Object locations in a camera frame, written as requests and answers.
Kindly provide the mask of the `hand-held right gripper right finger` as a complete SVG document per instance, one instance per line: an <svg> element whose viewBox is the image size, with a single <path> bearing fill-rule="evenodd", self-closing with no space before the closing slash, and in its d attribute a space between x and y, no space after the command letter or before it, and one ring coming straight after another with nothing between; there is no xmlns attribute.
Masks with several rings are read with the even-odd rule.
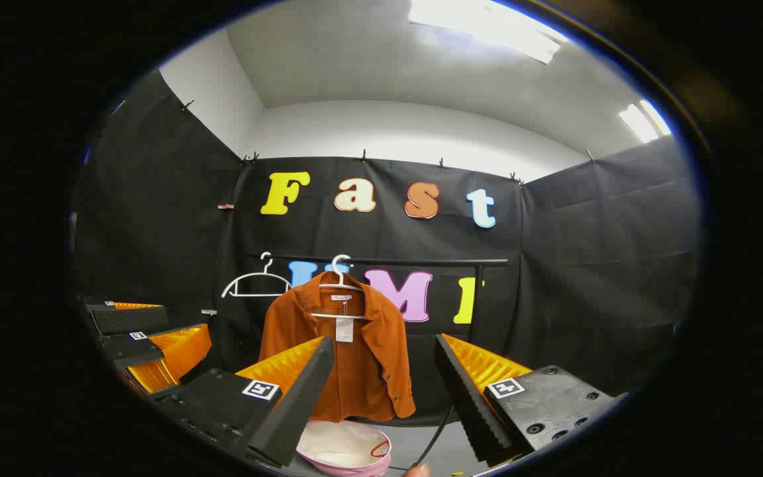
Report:
<svg viewBox="0 0 763 477"><path fill-rule="evenodd" d="M434 362L476 459L490 466L571 437L617 401L560 366L530 369L445 333Z"/></svg>

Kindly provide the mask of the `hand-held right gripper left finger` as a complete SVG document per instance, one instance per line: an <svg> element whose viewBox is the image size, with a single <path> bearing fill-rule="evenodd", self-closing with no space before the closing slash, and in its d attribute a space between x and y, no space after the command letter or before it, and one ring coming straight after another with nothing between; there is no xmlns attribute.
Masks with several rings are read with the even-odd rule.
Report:
<svg viewBox="0 0 763 477"><path fill-rule="evenodd" d="M212 369L158 401L188 433L239 460L290 464L335 364L330 337L310 339L240 372Z"/></svg>

